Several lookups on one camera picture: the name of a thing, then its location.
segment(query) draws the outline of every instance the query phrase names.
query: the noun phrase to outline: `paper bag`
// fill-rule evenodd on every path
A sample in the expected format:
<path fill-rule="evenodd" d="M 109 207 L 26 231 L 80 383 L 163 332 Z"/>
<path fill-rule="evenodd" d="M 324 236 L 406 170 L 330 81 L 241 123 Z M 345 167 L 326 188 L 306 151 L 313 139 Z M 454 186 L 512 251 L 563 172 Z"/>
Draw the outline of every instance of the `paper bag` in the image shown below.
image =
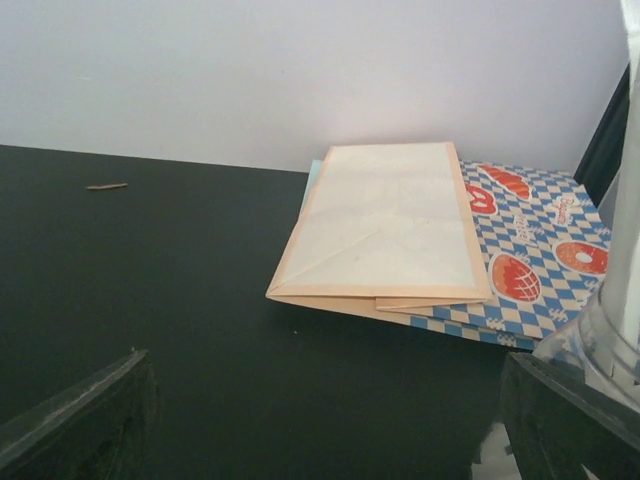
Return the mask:
<path fill-rule="evenodd" d="M 303 207 L 322 163 L 311 163 Z M 533 350 L 539 339 L 575 318 L 597 290 L 611 232 L 600 221 L 584 187 L 568 172 L 473 162 L 460 162 L 460 168 L 488 271 L 495 273 L 496 255 L 510 253 L 531 266 L 541 295 L 533 303 L 516 301 L 514 292 L 531 290 L 517 288 L 509 295 L 500 287 L 507 284 L 500 283 L 494 285 L 494 296 L 485 303 L 434 306 L 420 312 L 425 316 L 406 313 L 402 317 L 394 309 L 393 318 L 381 320 Z M 540 248 L 532 249 L 534 244 Z M 566 259 L 561 260 L 562 251 L 568 253 L 571 244 L 580 247 L 568 249 L 576 259 L 584 260 L 579 253 L 587 253 L 595 262 L 588 272 L 576 272 Z M 533 277 L 513 277 L 517 282 L 525 278 Z"/>
<path fill-rule="evenodd" d="M 450 143 L 334 147 L 267 297 L 407 323 L 410 306 L 491 297 Z"/>

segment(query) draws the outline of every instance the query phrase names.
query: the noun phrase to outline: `small stick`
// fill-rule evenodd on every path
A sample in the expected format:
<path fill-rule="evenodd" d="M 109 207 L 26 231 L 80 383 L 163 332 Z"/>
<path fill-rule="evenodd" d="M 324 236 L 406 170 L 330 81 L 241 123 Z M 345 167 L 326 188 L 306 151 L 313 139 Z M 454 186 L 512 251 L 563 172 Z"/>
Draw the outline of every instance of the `small stick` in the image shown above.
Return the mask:
<path fill-rule="evenodd" d="M 92 185 L 87 187 L 87 190 L 112 190 L 114 188 L 124 188 L 127 187 L 128 183 L 112 183 L 110 185 Z"/>

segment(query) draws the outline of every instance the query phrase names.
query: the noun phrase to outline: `table surface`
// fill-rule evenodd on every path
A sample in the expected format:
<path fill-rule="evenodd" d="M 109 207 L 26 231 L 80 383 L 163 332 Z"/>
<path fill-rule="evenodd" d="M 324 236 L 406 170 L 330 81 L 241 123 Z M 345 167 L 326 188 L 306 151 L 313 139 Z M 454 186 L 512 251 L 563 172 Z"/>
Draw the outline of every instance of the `table surface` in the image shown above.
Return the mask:
<path fill-rule="evenodd" d="M 0 423 L 144 348 L 145 478 L 468 478 L 508 350 L 265 299 L 305 174 L 0 147 L 0 178 Z"/>

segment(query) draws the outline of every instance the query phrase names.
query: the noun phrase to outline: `transparent plastic container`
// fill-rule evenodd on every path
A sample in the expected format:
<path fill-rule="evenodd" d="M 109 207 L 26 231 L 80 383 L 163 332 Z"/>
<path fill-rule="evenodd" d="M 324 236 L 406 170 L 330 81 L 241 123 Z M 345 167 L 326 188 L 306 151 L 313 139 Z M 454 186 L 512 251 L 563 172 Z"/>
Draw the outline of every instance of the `transparent plastic container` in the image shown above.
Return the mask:
<path fill-rule="evenodd" d="M 602 308 L 602 285 L 578 318 L 544 339 L 533 354 L 640 413 L 640 349 L 625 341 Z M 473 480 L 521 478 L 509 436 L 497 420 L 471 465 Z"/>

